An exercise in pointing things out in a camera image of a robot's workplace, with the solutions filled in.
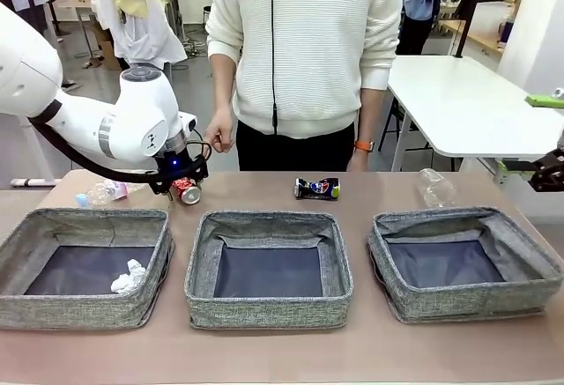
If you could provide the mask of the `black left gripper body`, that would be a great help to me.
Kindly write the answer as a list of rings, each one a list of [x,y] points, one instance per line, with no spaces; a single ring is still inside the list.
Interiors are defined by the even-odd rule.
[[[191,156],[188,147],[196,145],[200,152]],[[180,152],[172,150],[158,152],[152,157],[158,168],[158,174],[165,175],[163,181],[151,182],[149,186],[152,191],[167,191],[167,183],[184,178],[195,182],[197,179],[207,177],[207,143],[188,143],[186,148]]]

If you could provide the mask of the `person's right hand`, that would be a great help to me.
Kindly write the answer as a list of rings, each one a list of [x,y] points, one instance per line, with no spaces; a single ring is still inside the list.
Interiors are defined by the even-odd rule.
[[[221,107],[215,111],[205,135],[204,141],[218,153],[229,152],[233,146],[233,119],[228,107]]]

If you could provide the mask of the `person's left hand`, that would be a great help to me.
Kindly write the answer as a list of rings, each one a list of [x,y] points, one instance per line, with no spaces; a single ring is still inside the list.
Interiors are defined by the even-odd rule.
[[[366,172],[368,170],[369,152],[356,149],[348,163],[348,172]]]

